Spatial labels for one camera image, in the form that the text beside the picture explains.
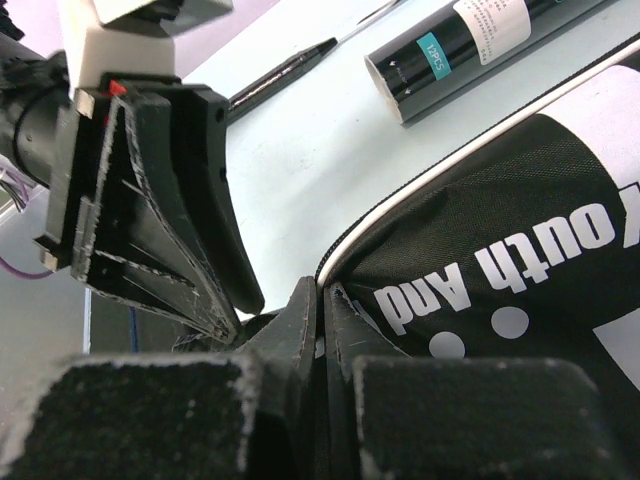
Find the tabletop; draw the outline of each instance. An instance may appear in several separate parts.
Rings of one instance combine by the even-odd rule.
[[[384,0],[281,0],[186,79],[225,96],[316,41],[344,34]],[[285,305],[340,234],[372,206],[536,96],[638,32],[640,2],[606,2],[476,88],[399,125],[364,56],[442,0],[409,0],[310,74],[230,126],[227,170],[266,311]]]

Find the blue cable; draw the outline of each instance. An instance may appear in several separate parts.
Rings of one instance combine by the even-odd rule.
[[[129,340],[131,340],[131,352],[138,353],[138,319],[136,309],[129,307]]]

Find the black fabric bag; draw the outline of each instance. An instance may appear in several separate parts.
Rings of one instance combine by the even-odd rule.
[[[316,280],[409,356],[575,363],[640,472],[639,181],[640,36],[377,205]]]

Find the black cylinder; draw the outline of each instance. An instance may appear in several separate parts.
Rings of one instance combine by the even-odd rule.
[[[607,0],[456,0],[365,58],[400,123]]]
[[[0,62],[44,60],[15,40],[0,34]],[[2,79],[0,91],[0,154],[21,172],[49,186],[56,156],[56,125],[60,108],[69,108],[68,85],[42,78],[16,88]]]

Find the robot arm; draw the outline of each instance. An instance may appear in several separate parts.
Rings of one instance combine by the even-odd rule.
[[[172,39],[229,9],[61,0],[68,79],[41,75],[0,104],[0,153],[50,191],[45,266],[223,343],[235,308],[264,300],[226,180],[228,102],[180,83]]]

